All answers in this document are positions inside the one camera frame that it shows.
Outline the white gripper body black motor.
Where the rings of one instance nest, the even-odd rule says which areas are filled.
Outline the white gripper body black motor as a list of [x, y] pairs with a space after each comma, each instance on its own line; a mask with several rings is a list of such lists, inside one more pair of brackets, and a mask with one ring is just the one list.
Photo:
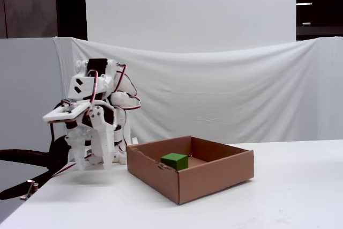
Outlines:
[[92, 128], [97, 132], [106, 132], [114, 130], [115, 108], [103, 100], [94, 100], [92, 106], [86, 110], [82, 116], [80, 125]]

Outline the white moving gripper finger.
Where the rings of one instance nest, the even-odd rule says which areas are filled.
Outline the white moving gripper finger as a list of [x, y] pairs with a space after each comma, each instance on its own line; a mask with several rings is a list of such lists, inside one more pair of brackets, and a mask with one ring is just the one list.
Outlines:
[[110, 169], [115, 154], [115, 127], [113, 124], [106, 122], [105, 111], [101, 106], [93, 106], [89, 115], [92, 127], [96, 132], [92, 152], [95, 156], [102, 158], [104, 169]]

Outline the white fixed gripper finger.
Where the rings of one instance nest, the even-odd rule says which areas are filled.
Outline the white fixed gripper finger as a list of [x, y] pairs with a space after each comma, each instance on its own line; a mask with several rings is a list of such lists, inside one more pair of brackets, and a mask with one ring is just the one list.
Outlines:
[[73, 128], [67, 130], [65, 141], [71, 147], [76, 166], [79, 171], [83, 171], [86, 166], [85, 151], [86, 141], [92, 138], [92, 130], [89, 128]]

